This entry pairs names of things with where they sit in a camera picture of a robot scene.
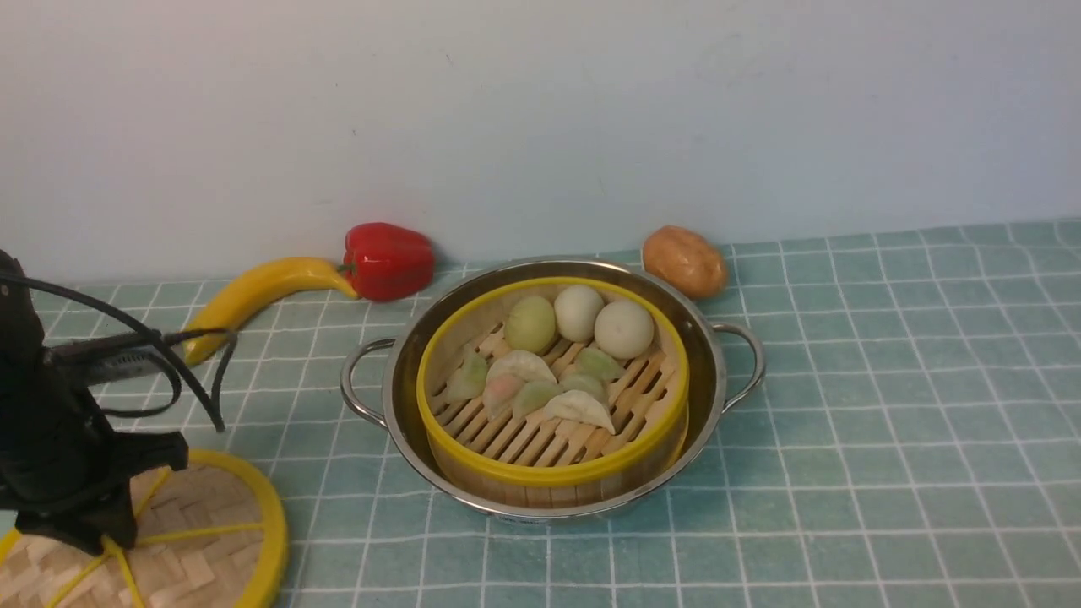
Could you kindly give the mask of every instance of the dumpling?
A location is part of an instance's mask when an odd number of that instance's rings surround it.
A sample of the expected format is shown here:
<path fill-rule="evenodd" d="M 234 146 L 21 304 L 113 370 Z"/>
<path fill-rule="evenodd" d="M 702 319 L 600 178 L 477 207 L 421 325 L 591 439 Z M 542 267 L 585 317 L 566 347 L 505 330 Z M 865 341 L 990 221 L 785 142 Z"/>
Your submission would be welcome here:
<path fill-rule="evenodd" d="M 608 402 L 608 391 L 604 388 L 604 384 L 588 373 L 569 373 L 559 381 L 559 385 L 563 387 L 563 391 L 584 391 L 601 404 Z"/>
<path fill-rule="evenodd" d="M 488 419 L 495 420 L 510 407 L 510 400 L 521 391 L 525 381 L 512 373 L 501 373 L 492 378 L 484 386 L 481 404 L 488 412 Z"/>
<path fill-rule="evenodd" d="M 488 376 L 488 361 L 476 351 L 466 353 L 462 367 L 454 370 L 446 383 L 446 400 L 463 401 L 473 399 L 484 392 Z"/>
<path fill-rule="evenodd" d="M 623 366 L 613 359 L 611 355 L 592 346 L 587 346 L 579 351 L 578 355 L 574 358 L 574 364 L 582 373 L 588 373 L 602 382 L 616 380 L 624 372 Z"/>
<path fill-rule="evenodd" d="M 529 351 L 511 351 L 496 359 L 488 370 L 488 380 L 497 375 L 511 373 L 524 381 L 545 380 L 556 384 L 556 374 L 551 373 L 544 359 Z"/>
<path fill-rule="evenodd" d="M 545 404 L 562 392 L 563 389 L 558 384 L 547 380 L 526 382 L 525 386 L 522 386 L 522 389 L 510 400 L 510 415 L 515 420 L 524 418 L 543 408 Z"/>
<path fill-rule="evenodd" d="M 589 396 L 585 391 L 568 391 L 562 395 L 553 397 L 544 407 L 545 419 L 562 418 L 600 426 L 609 433 L 615 435 L 615 427 L 612 425 L 612 417 L 608 413 L 608 408 L 597 399 Z"/>

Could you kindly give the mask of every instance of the woven bamboo mat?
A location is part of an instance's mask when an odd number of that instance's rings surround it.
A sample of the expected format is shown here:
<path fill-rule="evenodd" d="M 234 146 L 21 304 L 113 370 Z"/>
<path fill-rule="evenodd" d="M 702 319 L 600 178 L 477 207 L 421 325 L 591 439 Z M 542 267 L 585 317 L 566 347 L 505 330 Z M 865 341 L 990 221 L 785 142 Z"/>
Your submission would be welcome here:
<path fill-rule="evenodd" d="M 227 471 L 192 463 L 132 480 L 138 546 L 110 543 L 92 558 L 56 541 L 22 537 L 0 564 L 0 607 L 232 607 L 255 572 L 263 546 L 261 508 Z"/>

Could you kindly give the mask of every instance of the blue tiled surface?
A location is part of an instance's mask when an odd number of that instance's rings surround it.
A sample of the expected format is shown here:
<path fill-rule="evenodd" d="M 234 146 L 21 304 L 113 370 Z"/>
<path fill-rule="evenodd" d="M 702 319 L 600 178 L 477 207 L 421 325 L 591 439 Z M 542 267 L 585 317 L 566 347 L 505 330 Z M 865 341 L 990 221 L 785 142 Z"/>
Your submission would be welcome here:
<path fill-rule="evenodd" d="M 341 405 L 349 349 L 485 264 L 391 304 L 290 296 L 242 334 L 227 433 L 189 395 L 135 426 L 183 428 L 269 475 L 293 541 L 282 605 L 1081 606 L 1081 222 L 722 249 L 732 285 L 699 306 L 762 338 L 769 380 L 686 472 L 606 525 L 490 521 Z M 83 289 L 171 330 L 223 285 Z M 52 341 L 118 330 L 36 303 Z M 735 387 L 749 351 L 725 354 Z M 385 361 L 361 364 L 362 397 L 377 401 Z M 99 398 L 139 408 L 166 385 Z"/>

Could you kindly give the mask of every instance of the black cable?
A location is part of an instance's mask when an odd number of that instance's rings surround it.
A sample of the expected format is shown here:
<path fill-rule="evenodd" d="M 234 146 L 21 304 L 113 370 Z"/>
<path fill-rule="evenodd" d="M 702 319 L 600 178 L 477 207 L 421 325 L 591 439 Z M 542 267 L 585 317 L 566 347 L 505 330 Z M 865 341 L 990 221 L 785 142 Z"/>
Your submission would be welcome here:
<path fill-rule="evenodd" d="M 154 330 L 145 326 L 138 319 L 132 317 L 128 313 L 124 313 L 120 308 L 117 308 L 116 306 L 107 302 L 102 302 L 101 300 L 86 295 L 85 293 L 80 293 L 74 289 L 68 289 L 66 287 L 53 285 L 48 281 L 31 279 L 29 277 L 24 277 L 21 275 L 15 275 L 12 273 L 5 273 L 0 270 L 0 282 L 14 283 L 17 286 L 23 286 L 29 289 L 34 289 L 36 291 L 43 291 L 45 293 L 51 293 L 53 295 L 70 300 L 72 302 L 77 302 L 79 304 L 82 304 L 83 306 L 89 306 L 104 315 L 108 315 L 114 319 L 124 323 L 125 326 L 131 328 L 132 331 L 139 334 L 146 341 L 147 344 L 149 344 L 156 351 L 158 351 L 158 353 L 160 353 L 161 356 L 164 357 L 164 359 L 169 361 L 170 365 L 173 366 L 173 369 L 175 369 L 181 374 L 181 378 L 183 378 L 184 381 L 187 383 L 187 385 L 191 388 L 191 392 L 196 394 L 196 397 L 202 405 L 203 410 L 206 411 L 206 415 L 209 415 L 211 421 L 214 423 L 214 429 L 217 431 L 218 433 L 225 432 L 225 421 L 222 420 L 222 409 L 219 404 L 211 400 L 210 395 L 206 394 L 206 389 L 203 388 L 202 384 L 199 383 L 199 379 L 197 379 L 195 374 L 191 373 L 191 370 L 188 368 L 187 365 L 185 365 L 184 360 L 181 359 L 181 357 L 176 353 L 174 353 L 169 346 L 165 345 L 165 343 L 161 340 L 161 336 L 155 333 Z M 224 364 L 226 362 L 227 360 L 225 359 L 225 357 L 223 357 L 222 359 L 223 365 L 221 365 L 218 368 L 221 372 L 219 375 L 224 375 L 225 373 Z M 218 388 L 221 388 L 219 378 L 215 378 L 215 383 L 217 384 Z"/>
<path fill-rule="evenodd" d="M 181 331 L 181 332 L 168 334 L 164 338 L 162 338 L 162 343 L 164 343 L 165 346 L 172 348 L 173 346 L 176 346 L 177 344 L 183 344 L 183 343 L 187 342 L 188 340 L 195 340 L 197 338 L 202 338 L 203 335 L 209 335 L 209 334 L 212 334 L 212 333 L 224 333 L 224 334 L 226 334 L 226 338 L 225 338 L 225 342 L 226 342 L 225 349 L 222 352 L 222 360 L 218 361 L 217 369 L 214 370 L 214 380 L 211 383 L 211 388 L 210 388 L 210 398 L 211 398 L 211 400 L 213 400 L 215 404 L 217 404 L 218 409 L 221 409 L 221 407 L 222 407 L 222 383 L 225 380 L 225 369 L 229 365 L 229 359 L 232 358 L 232 354 L 237 349 L 237 343 L 238 343 L 238 340 L 239 340 L 239 336 L 237 335 L 237 332 L 228 330 L 228 329 L 224 329 L 224 328 L 192 329 L 192 330 Z M 115 417 L 115 418 L 123 418 L 123 419 L 129 419 L 130 420 L 130 419 L 134 419 L 134 418 L 148 418 L 148 417 L 151 417 L 151 415 L 158 415 L 158 414 L 161 414 L 161 413 L 165 413 L 165 411 L 169 410 L 169 408 L 173 407 L 176 404 L 176 401 L 179 399 L 179 391 L 178 391 L 179 381 L 175 380 L 176 379 L 176 370 L 174 370 L 173 368 L 170 368 L 170 367 L 163 365 L 162 361 L 158 361 L 158 360 L 155 359 L 154 362 L 155 362 L 155 365 L 158 366 L 158 368 L 162 371 L 162 373 L 164 373 L 169 378 L 170 383 L 173 384 L 173 399 L 171 401 L 169 401 L 164 406 L 158 406 L 157 408 L 150 408 L 150 409 L 143 409 L 143 410 L 114 410 L 114 409 L 102 408 L 102 412 L 105 413 L 105 414 L 107 414 L 107 415 Z"/>

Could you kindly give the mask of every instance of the brown potato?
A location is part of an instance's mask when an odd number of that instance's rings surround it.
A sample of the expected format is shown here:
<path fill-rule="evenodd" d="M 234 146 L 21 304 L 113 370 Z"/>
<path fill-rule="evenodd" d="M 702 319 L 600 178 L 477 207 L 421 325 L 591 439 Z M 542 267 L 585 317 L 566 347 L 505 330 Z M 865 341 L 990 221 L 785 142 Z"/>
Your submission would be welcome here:
<path fill-rule="evenodd" d="M 721 252 L 681 226 L 664 226 L 650 235 L 642 244 L 642 265 L 692 300 L 717 295 L 729 285 Z"/>

